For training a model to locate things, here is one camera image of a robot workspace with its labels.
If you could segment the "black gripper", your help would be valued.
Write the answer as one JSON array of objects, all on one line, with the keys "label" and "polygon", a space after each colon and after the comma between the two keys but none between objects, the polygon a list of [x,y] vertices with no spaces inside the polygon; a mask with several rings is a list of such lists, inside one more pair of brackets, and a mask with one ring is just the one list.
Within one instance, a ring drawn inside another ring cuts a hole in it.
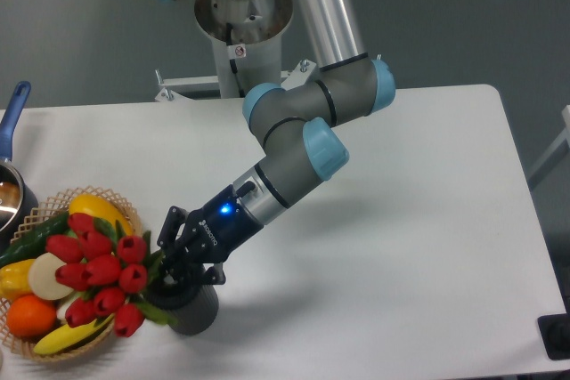
[{"label": "black gripper", "polygon": [[[222,263],[263,228],[240,204],[232,185],[188,216],[184,209],[171,206],[157,245],[166,259],[182,254],[189,264],[168,263],[164,266],[165,273],[181,287],[224,285],[226,276]],[[206,268],[202,263],[214,264]]]}]

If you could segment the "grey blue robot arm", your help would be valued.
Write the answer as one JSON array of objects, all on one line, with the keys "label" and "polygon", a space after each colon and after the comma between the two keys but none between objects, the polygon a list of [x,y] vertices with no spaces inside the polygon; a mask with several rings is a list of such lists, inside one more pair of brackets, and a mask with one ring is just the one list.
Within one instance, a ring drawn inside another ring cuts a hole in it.
[{"label": "grey blue robot arm", "polygon": [[[280,85],[281,35],[298,6],[318,73]],[[216,52],[224,94],[242,114],[264,157],[202,208],[172,208],[159,234],[157,279],[185,285],[225,281],[230,253],[294,206],[349,159],[337,125],[366,117],[395,98],[388,66],[362,44],[350,0],[196,0],[194,14]]]}]

